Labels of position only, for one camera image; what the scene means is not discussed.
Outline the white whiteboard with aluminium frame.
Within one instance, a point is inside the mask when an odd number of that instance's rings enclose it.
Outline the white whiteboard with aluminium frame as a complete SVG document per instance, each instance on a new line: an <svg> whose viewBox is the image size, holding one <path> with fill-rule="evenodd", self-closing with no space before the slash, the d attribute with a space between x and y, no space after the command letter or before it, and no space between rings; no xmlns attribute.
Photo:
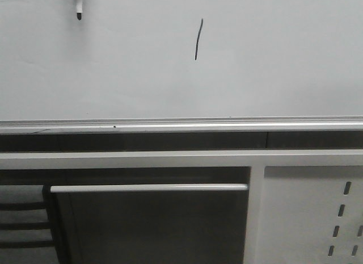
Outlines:
<svg viewBox="0 0 363 264"><path fill-rule="evenodd" d="M358 131L362 0L1 0L1 132Z"/></svg>

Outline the white horizontal rod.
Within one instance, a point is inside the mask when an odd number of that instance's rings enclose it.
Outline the white horizontal rod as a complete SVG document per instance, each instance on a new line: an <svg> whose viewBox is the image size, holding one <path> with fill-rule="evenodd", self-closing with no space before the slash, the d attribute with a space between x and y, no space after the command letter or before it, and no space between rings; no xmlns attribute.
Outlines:
<svg viewBox="0 0 363 264"><path fill-rule="evenodd" d="M51 186L51 193L78 192L161 192L161 191L247 191L247 184L151 184L151 185L84 185Z"/></svg>

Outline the white black-tipped whiteboard marker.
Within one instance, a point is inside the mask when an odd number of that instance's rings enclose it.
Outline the white black-tipped whiteboard marker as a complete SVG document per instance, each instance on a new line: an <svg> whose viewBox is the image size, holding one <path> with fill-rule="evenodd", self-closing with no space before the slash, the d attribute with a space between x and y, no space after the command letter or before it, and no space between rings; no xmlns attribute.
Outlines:
<svg viewBox="0 0 363 264"><path fill-rule="evenodd" d="M74 0L76 17L78 20L82 20L83 2L84 0Z"/></svg>

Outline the white metal shelving frame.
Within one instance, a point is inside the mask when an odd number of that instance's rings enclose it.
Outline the white metal shelving frame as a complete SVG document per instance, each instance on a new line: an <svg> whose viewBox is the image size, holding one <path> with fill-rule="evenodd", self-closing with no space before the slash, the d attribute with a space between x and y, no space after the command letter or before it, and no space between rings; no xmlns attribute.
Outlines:
<svg viewBox="0 0 363 264"><path fill-rule="evenodd" d="M246 166L245 263L361 263L362 150L2 153L2 169Z"/></svg>

